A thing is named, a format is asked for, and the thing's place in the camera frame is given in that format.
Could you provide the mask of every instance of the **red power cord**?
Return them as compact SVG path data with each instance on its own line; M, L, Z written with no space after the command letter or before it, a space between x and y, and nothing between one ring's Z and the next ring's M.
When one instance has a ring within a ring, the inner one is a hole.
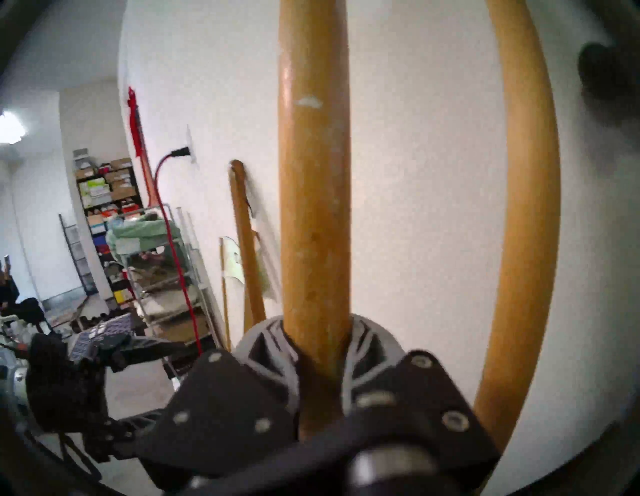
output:
M171 253L173 255L173 260L175 261L175 266L178 269L178 279L180 280L180 287L182 288L182 293L184 295L184 301L187 302L187 307L189 307L189 314L191 315L191 321L193 322L193 333L196 337L196 346L198 347L198 355L202 354L202 345L200 344L200 336L198 336L198 323L196 322L196 315L193 313L193 307L191 306L191 300L189 300L189 294L187 293L187 283L184 280L184 274L182 273L182 267L180 266L180 260L178 260L178 253L175 251L175 246L173 244L173 236L171 234L171 227L169 226L169 219L166 216L166 212L164 211L164 205L162 203L162 198L160 198L160 191L158 190L158 174L160 172L160 168L164 164L164 162L169 157L181 157L188 155L188 148L186 149L186 153L184 152L184 148L181 150L174 150L173 152L166 154L162 157L162 160L158 163L158 167L156 168L156 173L154 174L154 188L156 189L156 195L158 198L158 203L160 206L160 211L162 212L162 217L164 218L164 225L166 226L166 236L169 240L169 246L171 247Z

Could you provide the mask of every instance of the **wooden handle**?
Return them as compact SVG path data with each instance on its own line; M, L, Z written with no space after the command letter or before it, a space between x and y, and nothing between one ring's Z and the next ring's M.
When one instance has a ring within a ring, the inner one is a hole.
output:
M507 213L498 297L474 410L500 451L520 416L547 325L560 229L556 114L524 0L486 0L507 111Z
M344 0L281 0L282 287L285 331L308 360L301 372L302 436L339 412L337 384L351 329L349 126Z
M258 274L258 262L255 256L253 244L253 231L249 208L246 201L244 164L240 160L233 160L229 168L229 183L231 185L231 198L234 203L236 216L236 228L238 233L238 245L242 258L242 270L244 272L244 291L248 298L251 310L252 325L262 322L267 317L264 313L264 300L262 299L262 287Z
M222 272L222 306L225 313L225 338L227 351L231 351L231 333L229 332L229 310L227 307L227 279L225 278L225 240L220 238L220 269Z

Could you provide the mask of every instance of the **black plug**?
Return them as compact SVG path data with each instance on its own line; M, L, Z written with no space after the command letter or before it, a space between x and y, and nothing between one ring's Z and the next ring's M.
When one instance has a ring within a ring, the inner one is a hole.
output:
M170 153L170 155L172 157L186 157L188 155L191 155L191 152L189 151L189 147L184 147L184 148L178 148L177 150L174 150L173 152Z

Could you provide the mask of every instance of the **green cloth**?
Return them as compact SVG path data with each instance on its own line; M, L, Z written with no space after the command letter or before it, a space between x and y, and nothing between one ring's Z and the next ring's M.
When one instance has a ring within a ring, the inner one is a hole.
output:
M176 226L174 222L169 221L169 227L171 228L171 234L173 238L180 238L180 229L178 228L178 226ZM114 224L112 221L108 223L106 241L109 245L109 249L111 250L113 258L121 265L123 265L123 255L130 256L132 254L118 253L116 240L127 238L132 240L138 238L140 240L140 252L147 252L149 250L157 248L158 246L166 245L167 238L164 220L147 220L145 217L142 217L134 221L124 221L123 223ZM180 264L184 267L184 263L186 261L184 250L182 249L182 246L177 243L175 243L175 249L178 253ZM164 257L167 262L173 262L171 250L165 250Z

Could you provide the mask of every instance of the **curved wooden rod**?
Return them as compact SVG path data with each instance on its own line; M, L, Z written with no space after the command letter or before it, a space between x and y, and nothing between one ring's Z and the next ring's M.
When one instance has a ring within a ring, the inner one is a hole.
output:
M507 113L507 211L493 328L474 410L502 452L538 363L560 228L556 114L540 40L524 0L486 0Z

